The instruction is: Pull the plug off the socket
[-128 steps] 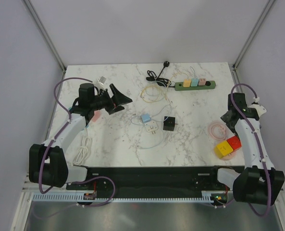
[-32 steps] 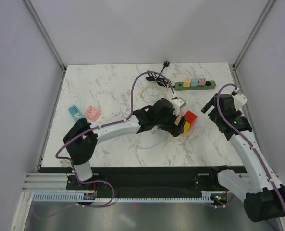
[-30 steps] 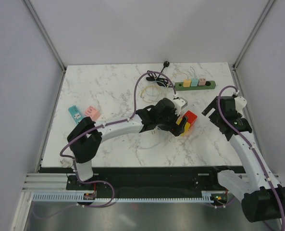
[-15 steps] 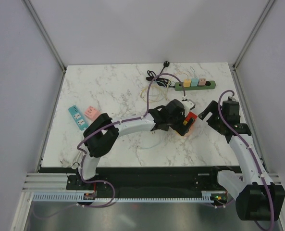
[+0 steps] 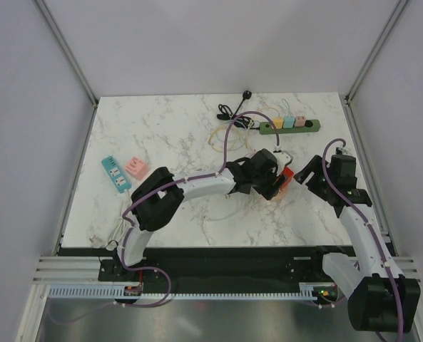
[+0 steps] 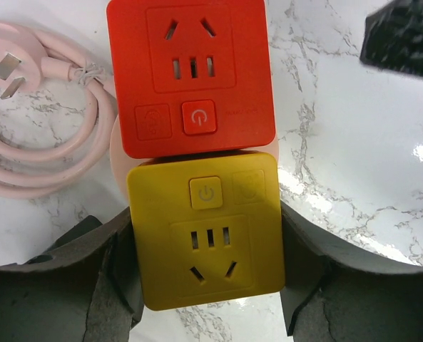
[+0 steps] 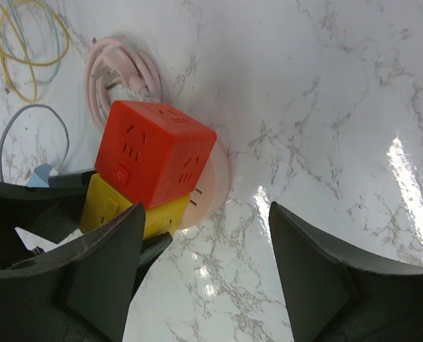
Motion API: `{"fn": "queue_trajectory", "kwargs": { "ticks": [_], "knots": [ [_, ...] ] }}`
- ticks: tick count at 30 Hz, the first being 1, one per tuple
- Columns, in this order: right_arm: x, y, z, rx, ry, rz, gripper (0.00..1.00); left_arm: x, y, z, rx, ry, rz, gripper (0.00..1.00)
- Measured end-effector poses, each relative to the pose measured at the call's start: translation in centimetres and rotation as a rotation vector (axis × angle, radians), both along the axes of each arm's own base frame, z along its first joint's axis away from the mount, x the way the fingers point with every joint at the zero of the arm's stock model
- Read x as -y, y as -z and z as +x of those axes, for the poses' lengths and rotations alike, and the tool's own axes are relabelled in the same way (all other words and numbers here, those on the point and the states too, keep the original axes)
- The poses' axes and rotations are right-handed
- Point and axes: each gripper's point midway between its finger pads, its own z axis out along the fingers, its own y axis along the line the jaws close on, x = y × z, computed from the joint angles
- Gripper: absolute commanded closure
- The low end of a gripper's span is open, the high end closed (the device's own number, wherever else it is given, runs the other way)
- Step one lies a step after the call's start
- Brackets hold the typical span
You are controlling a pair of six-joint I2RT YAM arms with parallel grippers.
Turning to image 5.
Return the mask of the red cube socket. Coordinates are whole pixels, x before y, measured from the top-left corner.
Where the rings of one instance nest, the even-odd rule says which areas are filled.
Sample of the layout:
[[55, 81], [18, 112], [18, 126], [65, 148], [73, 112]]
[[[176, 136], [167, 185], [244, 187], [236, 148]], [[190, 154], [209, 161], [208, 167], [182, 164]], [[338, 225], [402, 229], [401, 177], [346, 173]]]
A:
[[285, 181], [283, 182], [273, 199], [282, 199], [287, 194], [288, 186], [292, 181], [294, 174], [295, 173], [289, 167], [284, 167], [283, 171], [281, 172], [281, 175], [285, 177]]

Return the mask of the pink cube socket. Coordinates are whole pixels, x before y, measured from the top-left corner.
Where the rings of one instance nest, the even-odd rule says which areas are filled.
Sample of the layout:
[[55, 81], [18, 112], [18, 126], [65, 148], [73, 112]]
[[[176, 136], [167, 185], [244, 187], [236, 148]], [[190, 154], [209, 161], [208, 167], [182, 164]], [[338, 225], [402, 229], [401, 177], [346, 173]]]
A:
[[141, 181], [148, 174], [149, 167], [144, 161], [138, 159], [137, 157], [132, 157], [126, 163], [125, 170], [131, 177]]

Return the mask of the teal power strip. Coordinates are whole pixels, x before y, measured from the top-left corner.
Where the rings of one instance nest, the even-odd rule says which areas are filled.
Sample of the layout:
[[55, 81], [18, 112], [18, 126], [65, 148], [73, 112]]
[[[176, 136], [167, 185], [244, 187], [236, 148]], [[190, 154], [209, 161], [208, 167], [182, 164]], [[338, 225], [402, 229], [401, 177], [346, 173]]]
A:
[[103, 158], [101, 164], [119, 193], [124, 193], [125, 191], [130, 190], [131, 183], [126, 177], [123, 168], [113, 156]]

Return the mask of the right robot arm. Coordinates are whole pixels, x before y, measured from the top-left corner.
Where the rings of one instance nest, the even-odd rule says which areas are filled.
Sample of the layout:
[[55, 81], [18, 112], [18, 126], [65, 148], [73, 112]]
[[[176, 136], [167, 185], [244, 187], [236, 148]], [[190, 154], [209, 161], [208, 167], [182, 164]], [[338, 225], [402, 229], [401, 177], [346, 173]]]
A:
[[357, 331], [409, 333], [421, 294], [418, 281], [407, 277], [390, 254], [375, 223], [367, 191], [357, 188], [357, 161], [335, 154], [329, 162], [319, 155], [295, 174], [295, 180], [333, 207], [346, 229], [357, 257], [330, 252], [310, 262], [311, 275], [329, 277], [347, 299]]

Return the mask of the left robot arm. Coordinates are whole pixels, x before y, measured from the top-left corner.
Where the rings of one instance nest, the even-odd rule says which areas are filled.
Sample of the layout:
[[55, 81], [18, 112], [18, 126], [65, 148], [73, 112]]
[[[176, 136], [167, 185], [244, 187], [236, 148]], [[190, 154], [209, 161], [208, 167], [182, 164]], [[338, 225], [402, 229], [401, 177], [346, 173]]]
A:
[[159, 167], [133, 192], [132, 204], [122, 214], [130, 227], [117, 247], [115, 272], [124, 280], [137, 277], [139, 262], [153, 233], [170, 223], [182, 203], [212, 195], [248, 195], [252, 191], [271, 200], [287, 182], [283, 169], [292, 161], [288, 152], [261, 149], [252, 157], [225, 162], [217, 172], [176, 177], [167, 167]]

